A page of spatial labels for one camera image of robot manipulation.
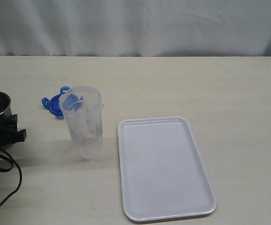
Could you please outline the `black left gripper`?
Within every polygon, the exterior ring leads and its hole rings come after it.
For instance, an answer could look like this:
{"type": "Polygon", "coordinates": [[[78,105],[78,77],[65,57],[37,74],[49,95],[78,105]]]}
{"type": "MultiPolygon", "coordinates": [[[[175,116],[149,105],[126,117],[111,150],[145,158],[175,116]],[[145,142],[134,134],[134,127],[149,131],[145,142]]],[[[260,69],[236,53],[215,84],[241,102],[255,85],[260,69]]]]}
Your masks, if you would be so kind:
{"type": "Polygon", "coordinates": [[[7,149],[15,143],[25,141],[26,129],[18,130],[17,123],[17,114],[0,120],[0,147],[7,149]]]}

